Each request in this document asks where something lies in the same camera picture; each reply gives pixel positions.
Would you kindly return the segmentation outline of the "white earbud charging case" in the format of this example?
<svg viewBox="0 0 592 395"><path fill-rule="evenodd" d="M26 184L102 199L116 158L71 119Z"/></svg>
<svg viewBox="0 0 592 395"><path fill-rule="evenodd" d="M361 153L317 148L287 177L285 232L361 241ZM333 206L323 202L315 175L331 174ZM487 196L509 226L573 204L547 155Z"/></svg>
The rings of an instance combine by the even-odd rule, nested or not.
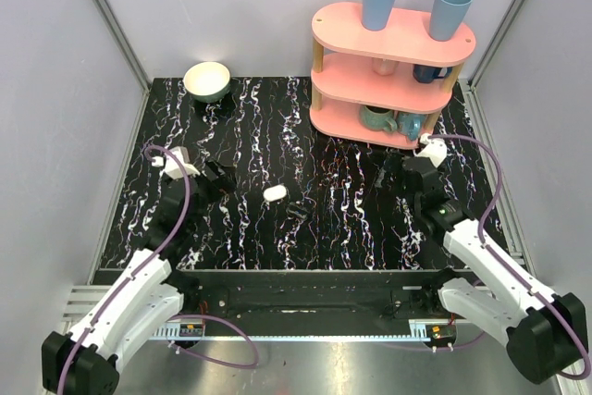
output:
<svg viewBox="0 0 592 395"><path fill-rule="evenodd" d="M288 189L283 184L268 187L263 191L263 198L267 203L273 203L284 199L288 195Z"/></svg>

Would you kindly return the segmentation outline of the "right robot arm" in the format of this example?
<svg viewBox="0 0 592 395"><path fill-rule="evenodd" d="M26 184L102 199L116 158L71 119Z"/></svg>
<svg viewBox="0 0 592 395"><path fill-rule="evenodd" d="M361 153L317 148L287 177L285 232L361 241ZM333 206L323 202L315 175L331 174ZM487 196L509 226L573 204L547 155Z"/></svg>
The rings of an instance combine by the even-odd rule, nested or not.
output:
<svg viewBox="0 0 592 395"><path fill-rule="evenodd" d="M398 183L420 229L459 258L486 286L478 290L447 268L422 287L420 306L431 317L458 315L505 348L518 372L540 384L578 361L591 373L586 308L572 293L558 294L515 263L459 201L443 190L427 157L406 157Z"/></svg>

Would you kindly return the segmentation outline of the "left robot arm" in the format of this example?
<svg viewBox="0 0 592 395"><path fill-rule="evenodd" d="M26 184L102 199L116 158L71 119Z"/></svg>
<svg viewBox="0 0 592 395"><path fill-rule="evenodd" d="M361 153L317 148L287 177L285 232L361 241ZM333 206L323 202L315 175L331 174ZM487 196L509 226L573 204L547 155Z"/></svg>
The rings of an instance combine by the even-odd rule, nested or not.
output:
<svg viewBox="0 0 592 395"><path fill-rule="evenodd" d="M170 318L199 308L198 278L177 266L212 204L236 189L235 169L163 159L166 179L143 246L102 299L67 333L42 344L42 385L54 394L111 394L131 358Z"/></svg>

